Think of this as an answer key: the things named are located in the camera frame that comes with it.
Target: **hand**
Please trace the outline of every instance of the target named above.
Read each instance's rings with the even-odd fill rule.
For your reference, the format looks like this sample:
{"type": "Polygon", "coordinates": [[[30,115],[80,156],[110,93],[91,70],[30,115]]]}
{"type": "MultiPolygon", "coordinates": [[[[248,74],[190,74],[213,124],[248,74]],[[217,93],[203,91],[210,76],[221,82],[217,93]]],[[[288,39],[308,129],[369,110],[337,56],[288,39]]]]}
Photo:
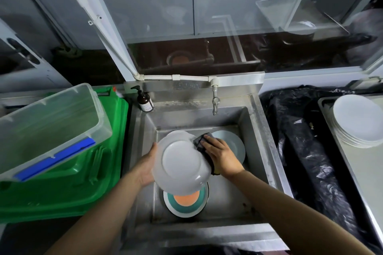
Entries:
{"type": "Polygon", "coordinates": [[[154,182],[152,168],[154,166],[156,152],[157,143],[153,142],[152,148],[149,152],[142,156],[131,170],[131,172],[136,176],[137,182],[141,185],[141,187],[147,186],[151,182],[154,182]]]}
{"type": "Polygon", "coordinates": [[[205,135],[204,138],[211,144],[204,141],[201,141],[201,144],[205,147],[207,154],[214,162],[214,167],[218,169],[221,175],[230,179],[245,170],[225,141],[208,135],[205,135]]]}

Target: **stainless steel sink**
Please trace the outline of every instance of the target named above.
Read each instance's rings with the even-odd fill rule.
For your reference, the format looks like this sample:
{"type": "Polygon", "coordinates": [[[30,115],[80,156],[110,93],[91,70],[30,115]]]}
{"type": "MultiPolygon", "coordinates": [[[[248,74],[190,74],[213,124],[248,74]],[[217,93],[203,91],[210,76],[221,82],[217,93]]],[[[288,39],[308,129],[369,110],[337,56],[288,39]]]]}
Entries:
{"type": "MultiPolygon", "coordinates": [[[[211,98],[174,101],[169,97],[169,101],[161,100],[154,103],[155,110],[150,113],[133,106],[125,171],[150,149],[153,141],[161,140],[173,130],[182,129],[199,136],[224,129],[243,140],[247,170],[291,195],[256,92],[221,97],[216,116],[212,115],[211,98]]],[[[144,188],[127,217],[123,250],[206,243],[235,245],[254,251],[286,248],[271,226],[228,180],[221,175],[211,176],[208,185],[206,207],[190,219],[170,213],[164,204],[163,192],[155,183],[144,188]]]]}

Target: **clear plastic box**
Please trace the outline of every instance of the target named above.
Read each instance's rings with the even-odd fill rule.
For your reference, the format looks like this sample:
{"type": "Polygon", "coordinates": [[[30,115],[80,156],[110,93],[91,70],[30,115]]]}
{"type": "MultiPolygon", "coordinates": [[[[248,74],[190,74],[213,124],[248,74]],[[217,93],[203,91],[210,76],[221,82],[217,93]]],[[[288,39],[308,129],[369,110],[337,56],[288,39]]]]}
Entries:
{"type": "Polygon", "coordinates": [[[89,84],[41,99],[0,118],[0,181],[26,181],[111,136],[89,84]]]}

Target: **green plastic bin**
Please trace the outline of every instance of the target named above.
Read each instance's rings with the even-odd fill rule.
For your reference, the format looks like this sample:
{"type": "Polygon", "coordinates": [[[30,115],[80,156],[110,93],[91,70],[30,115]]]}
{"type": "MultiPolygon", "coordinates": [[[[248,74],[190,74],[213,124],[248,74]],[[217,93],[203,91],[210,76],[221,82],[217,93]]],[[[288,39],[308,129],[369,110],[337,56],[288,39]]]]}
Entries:
{"type": "Polygon", "coordinates": [[[70,161],[24,182],[0,182],[0,223],[83,215],[120,179],[128,103],[98,89],[112,137],[70,161]]]}

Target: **soap dispenser bottle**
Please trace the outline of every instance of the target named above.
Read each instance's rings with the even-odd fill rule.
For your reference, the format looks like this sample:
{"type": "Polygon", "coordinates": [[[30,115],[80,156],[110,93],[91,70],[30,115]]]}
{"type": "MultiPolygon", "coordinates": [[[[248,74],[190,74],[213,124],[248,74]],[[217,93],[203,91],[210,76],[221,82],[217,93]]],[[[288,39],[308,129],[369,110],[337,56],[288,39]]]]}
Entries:
{"type": "Polygon", "coordinates": [[[150,112],[154,109],[152,99],[147,92],[140,89],[140,86],[134,86],[131,89],[136,89],[138,93],[137,102],[140,104],[141,110],[144,112],[150,112]]]}

